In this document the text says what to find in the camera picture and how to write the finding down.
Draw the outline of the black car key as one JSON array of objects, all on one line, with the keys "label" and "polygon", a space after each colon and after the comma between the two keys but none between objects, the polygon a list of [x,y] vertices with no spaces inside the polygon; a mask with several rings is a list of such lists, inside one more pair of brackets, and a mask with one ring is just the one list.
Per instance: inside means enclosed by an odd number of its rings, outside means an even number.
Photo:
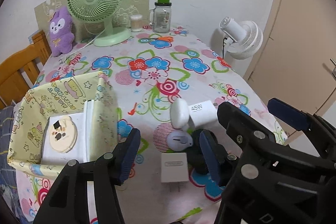
[{"label": "black car key", "polygon": [[187,154],[187,162],[193,167],[194,171],[198,174],[205,175],[208,174],[209,170],[199,144],[199,137],[202,131],[203,129],[200,128],[191,133],[193,145],[188,147],[185,153]]}]

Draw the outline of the small white plug adapter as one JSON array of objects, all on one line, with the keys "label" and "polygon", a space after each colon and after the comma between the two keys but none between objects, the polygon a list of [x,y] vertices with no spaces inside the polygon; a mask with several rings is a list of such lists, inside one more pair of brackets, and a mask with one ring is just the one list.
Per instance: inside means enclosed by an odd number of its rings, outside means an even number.
[{"label": "small white plug adapter", "polygon": [[173,184],[189,181],[186,153],[161,154],[161,183]]}]

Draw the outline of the lavender round gadget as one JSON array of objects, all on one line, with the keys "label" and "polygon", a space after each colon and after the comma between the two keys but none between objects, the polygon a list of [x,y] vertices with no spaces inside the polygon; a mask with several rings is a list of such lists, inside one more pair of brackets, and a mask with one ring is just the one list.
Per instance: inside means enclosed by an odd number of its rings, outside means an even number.
[{"label": "lavender round gadget", "polygon": [[169,149],[180,152],[193,146],[193,138],[190,134],[175,130],[167,135],[167,145]]}]

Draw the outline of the white 45W charger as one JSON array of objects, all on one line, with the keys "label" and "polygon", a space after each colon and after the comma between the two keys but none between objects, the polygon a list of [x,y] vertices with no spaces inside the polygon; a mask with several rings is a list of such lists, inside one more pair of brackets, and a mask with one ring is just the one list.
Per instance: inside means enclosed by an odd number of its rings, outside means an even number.
[{"label": "white 45W charger", "polygon": [[217,109],[210,100],[189,106],[188,125],[193,130],[215,122],[217,119]]}]

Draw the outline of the white power bank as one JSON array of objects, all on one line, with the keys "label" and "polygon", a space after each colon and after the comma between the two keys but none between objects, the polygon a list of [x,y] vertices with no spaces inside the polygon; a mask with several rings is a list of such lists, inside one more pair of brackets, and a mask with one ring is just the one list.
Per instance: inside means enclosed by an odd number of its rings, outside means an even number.
[{"label": "white power bank", "polygon": [[83,108],[83,159],[88,162],[90,158],[90,135],[92,129],[94,100],[88,100]]}]

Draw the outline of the round bear compact mirror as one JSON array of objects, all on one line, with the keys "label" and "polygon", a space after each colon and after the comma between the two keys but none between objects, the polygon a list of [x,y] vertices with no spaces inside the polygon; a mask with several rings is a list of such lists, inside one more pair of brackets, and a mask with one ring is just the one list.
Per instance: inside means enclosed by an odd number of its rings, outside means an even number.
[{"label": "round bear compact mirror", "polygon": [[69,152],[77,141],[77,127],[68,115],[52,117],[47,129],[51,148],[59,153]]}]

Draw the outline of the white earbuds case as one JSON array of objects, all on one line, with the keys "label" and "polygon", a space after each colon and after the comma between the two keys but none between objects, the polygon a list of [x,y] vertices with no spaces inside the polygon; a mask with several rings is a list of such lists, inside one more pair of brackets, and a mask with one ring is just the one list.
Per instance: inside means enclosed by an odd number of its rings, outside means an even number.
[{"label": "white earbuds case", "polygon": [[187,102],[177,98],[170,107],[170,120],[173,128],[187,131],[190,114]]}]

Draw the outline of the white box inside bin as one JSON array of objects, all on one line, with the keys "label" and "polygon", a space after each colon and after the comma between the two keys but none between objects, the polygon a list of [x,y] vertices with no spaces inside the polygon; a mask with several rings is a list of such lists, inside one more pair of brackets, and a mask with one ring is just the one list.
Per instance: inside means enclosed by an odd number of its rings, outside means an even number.
[{"label": "white box inside bin", "polygon": [[87,159],[84,113],[52,116],[45,127],[41,164],[64,165],[72,159]]}]

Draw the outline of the yellow cartoon fabric storage box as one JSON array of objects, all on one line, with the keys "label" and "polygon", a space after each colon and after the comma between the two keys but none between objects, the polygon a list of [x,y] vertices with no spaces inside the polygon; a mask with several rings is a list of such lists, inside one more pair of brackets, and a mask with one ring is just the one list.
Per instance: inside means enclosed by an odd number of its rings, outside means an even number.
[{"label": "yellow cartoon fabric storage box", "polygon": [[116,93],[105,73],[93,72],[40,85],[25,94],[13,123],[8,165],[26,174],[56,179],[66,163],[41,164],[48,119],[83,113],[88,100],[94,100],[89,161],[113,151],[118,143]]}]

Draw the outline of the floral tablecloth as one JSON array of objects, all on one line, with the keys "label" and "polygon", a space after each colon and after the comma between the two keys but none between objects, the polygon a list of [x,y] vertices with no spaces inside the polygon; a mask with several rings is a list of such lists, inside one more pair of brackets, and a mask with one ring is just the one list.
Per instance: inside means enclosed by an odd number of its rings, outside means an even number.
[{"label": "floral tablecloth", "polygon": [[[162,36],[174,41],[150,39]],[[127,223],[169,223],[198,214],[221,198],[221,189],[207,174],[193,172],[178,190],[161,183],[161,154],[170,152],[166,142],[174,129],[170,107],[177,98],[189,104],[229,102],[268,128],[278,143],[286,139],[243,78],[181,27],[168,35],[143,30],[111,47],[78,44],[70,56],[50,57],[33,88],[93,72],[105,73],[116,93],[118,141],[133,128],[141,132],[129,178],[117,190]],[[49,178],[17,172],[19,200],[28,221],[34,220],[51,184]]]}]

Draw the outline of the white standing fan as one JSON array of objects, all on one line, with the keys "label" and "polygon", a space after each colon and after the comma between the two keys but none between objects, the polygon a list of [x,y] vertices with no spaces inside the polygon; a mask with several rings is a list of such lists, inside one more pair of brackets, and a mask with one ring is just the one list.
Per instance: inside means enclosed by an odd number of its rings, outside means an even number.
[{"label": "white standing fan", "polygon": [[219,28],[224,32],[223,56],[228,53],[236,60],[252,57],[263,43],[263,32],[252,20],[236,22],[227,16],[220,23]]}]

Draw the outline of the orange scissors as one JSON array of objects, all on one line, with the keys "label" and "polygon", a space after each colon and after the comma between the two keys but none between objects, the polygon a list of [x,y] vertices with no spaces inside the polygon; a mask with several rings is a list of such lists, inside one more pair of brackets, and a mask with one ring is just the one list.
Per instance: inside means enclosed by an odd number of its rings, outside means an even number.
[{"label": "orange scissors", "polygon": [[157,37],[157,38],[150,38],[151,40],[160,40],[160,41],[165,41],[168,43],[172,43],[174,41],[174,38],[172,36],[162,36],[162,37]]}]

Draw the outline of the wooden chair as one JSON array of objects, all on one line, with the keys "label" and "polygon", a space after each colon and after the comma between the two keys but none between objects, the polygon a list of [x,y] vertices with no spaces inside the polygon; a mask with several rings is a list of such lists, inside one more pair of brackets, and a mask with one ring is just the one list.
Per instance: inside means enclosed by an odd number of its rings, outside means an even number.
[{"label": "wooden chair", "polygon": [[20,102],[30,89],[28,82],[22,76],[25,72],[31,83],[35,83],[40,70],[38,61],[45,64],[51,55],[49,42],[45,32],[37,31],[32,36],[33,43],[20,50],[1,63],[1,109],[12,102]]}]

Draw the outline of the glass jar green lid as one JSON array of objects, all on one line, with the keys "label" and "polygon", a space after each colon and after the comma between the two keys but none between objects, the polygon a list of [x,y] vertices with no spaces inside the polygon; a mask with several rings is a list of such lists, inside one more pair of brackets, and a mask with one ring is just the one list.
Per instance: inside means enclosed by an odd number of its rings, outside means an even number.
[{"label": "glass jar green lid", "polygon": [[154,3],[154,9],[149,12],[149,22],[154,32],[168,33],[171,24],[171,1],[157,0]]}]

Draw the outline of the beige cartoon placemat board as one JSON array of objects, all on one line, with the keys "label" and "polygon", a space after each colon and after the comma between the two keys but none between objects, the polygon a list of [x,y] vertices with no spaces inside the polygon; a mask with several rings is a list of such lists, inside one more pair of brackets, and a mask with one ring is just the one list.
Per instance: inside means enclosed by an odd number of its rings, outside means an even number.
[{"label": "beige cartoon placemat board", "polygon": [[[50,19],[54,12],[67,5],[67,0],[46,0],[34,8],[38,29],[45,32],[47,38],[50,37]],[[142,15],[142,23],[149,24],[148,16],[150,10],[149,0],[123,0],[118,10],[114,13],[112,24],[114,27],[130,27],[130,16]],[[75,41],[95,36],[104,30],[104,23],[83,23],[75,18],[72,19],[72,33]]]}]

